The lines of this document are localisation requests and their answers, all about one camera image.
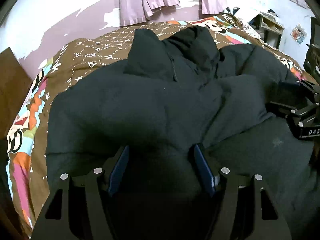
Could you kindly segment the dark chair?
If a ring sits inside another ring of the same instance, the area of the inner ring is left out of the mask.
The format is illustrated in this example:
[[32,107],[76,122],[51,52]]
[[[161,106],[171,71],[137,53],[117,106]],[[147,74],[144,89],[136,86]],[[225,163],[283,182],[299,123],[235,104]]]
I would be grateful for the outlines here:
[[311,37],[310,43],[307,44],[308,51],[304,61],[304,68],[319,84],[319,45],[320,45],[320,25],[319,20],[310,17],[311,21]]

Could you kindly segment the wooden shelf unit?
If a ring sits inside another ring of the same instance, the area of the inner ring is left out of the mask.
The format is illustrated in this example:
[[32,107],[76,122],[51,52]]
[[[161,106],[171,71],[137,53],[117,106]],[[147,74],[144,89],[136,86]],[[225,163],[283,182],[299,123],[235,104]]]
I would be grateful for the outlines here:
[[276,16],[269,12],[260,12],[254,18],[254,25],[266,44],[279,49],[284,27],[277,21]]

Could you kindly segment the colourful cartoon bed quilt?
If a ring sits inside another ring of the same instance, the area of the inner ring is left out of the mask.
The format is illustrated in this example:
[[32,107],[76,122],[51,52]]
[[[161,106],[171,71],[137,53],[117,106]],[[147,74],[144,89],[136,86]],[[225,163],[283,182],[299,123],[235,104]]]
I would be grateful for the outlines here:
[[[207,27],[218,48],[245,43],[261,46],[296,77],[312,81],[312,76],[292,57],[255,38],[230,14],[196,21],[149,23],[145,27],[165,39],[192,25]],[[44,62],[33,81],[7,136],[8,184],[24,238],[31,237],[49,194],[45,150],[52,101],[97,68],[127,58],[135,29],[135,26],[123,27],[95,39],[79,38],[64,45]]]

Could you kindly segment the brown wooden headboard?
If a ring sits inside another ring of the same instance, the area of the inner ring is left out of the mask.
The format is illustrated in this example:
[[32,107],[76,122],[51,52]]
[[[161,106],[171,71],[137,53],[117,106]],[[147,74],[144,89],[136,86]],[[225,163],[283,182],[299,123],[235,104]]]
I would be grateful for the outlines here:
[[10,48],[0,55],[1,139],[7,137],[31,85],[31,78]]

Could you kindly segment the colourful wall poster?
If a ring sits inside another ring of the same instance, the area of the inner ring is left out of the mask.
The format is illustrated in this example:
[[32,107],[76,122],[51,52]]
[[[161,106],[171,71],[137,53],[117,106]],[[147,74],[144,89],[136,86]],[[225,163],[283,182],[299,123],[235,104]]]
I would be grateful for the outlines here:
[[302,42],[307,37],[307,33],[305,32],[305,29],[300,25],[297,24],[293,30],[291,31],[291,37],[299,44],[301,45]]

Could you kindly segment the black padded jacket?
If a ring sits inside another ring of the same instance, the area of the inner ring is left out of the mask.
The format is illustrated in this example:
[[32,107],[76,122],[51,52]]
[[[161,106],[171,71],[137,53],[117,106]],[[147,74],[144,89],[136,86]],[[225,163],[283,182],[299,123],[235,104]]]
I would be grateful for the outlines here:
[[267,111],[278,84],[297,78],[252,44],[217,48],[192,26],[159,40],[137,29],[127,59],[59,94],[49,113],[49,190],[129,148],[107,207],[112,239],[211,239],[213,205],[194,146],[221,167],[260,174],[291,239],[319,239],[319,154]]

